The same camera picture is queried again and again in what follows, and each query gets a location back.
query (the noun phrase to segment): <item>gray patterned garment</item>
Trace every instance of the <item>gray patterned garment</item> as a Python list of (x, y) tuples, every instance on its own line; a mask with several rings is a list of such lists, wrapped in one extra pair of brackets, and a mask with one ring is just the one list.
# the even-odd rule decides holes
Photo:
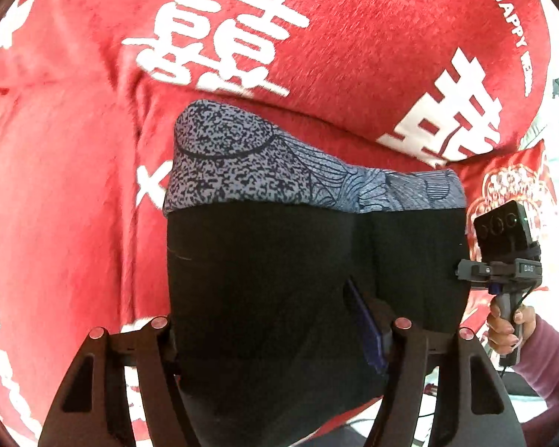
[(452, 170), (405, 174), (346, 164), (255, 114), (195, 101), (176, 121), (164, 214), (237, 200), (349, 213), (465, 207)]

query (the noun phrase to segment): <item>person's hand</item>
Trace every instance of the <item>person's hand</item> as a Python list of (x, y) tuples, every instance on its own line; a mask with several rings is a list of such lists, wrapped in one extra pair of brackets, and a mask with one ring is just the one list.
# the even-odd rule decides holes
[(520, 342), (521, 344), (526, 343), (537, 327), (537, 314), (532, 306), (520, 306), (513, 320), (516, 324), (524, 325), (522, 338), (516, 338), (513, 334), (513, 325), (501, 318), (501, 310), (499, 310), (495, 301), (490, 303), (490, 314), (486, 318), (489, 325), (487, 337), (489, 346), (500, 355), (509, 355)]

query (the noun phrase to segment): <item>black pants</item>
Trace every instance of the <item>black pants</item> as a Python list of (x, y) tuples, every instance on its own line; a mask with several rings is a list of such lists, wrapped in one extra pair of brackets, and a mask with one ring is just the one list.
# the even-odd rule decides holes
[(469, 287), (465, 210), (362, 215), (236, 202), (168, 217), (180, 386), (203, 447), (287, 447), (382, 395), (343, 304), (348, 276), (454, 332)]

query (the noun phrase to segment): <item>camera lens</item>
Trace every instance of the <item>camera lens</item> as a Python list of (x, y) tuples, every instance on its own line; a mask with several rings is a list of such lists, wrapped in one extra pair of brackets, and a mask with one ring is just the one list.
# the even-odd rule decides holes
[(508, 228), (514, 228), (517, 225), (517, 215), (515, 213), (508, 213), (505, 217), (505, 223)]
[(501, 235), (505, 230), (505, 225), (503, 224), (503, 220), (499, 217), (493, 218), (493, 221), (490, 223), (490, 231), (493, 235)]
[(480, 225), (480, 227), (476, 230), (476, 234), (478, 235), (478, 238), (485, 239), (489, 236), (489, 228), (486, 225)]

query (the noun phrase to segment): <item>maroon sleeve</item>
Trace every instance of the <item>maroon sleeve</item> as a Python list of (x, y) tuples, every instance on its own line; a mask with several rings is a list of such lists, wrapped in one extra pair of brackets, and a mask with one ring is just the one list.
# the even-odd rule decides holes
[(537, 328), (514, 367), (549, 408), (559, 402), (559, 332), (537, 315)]

